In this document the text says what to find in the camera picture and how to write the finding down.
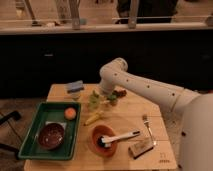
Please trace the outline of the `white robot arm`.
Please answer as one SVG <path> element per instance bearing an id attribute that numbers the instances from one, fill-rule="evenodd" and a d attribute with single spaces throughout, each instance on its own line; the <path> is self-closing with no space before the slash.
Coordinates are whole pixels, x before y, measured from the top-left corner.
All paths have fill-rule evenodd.
<path id="1" fill-rule="evenodd" d="M 128 64 L 116 58 L 99 71 L 102 94 L 121 86 L 176 114 L 183 115 L 178 165 L 181 171 L 213 171 L 213 93 L 201 94 L 127 72 Z"/>

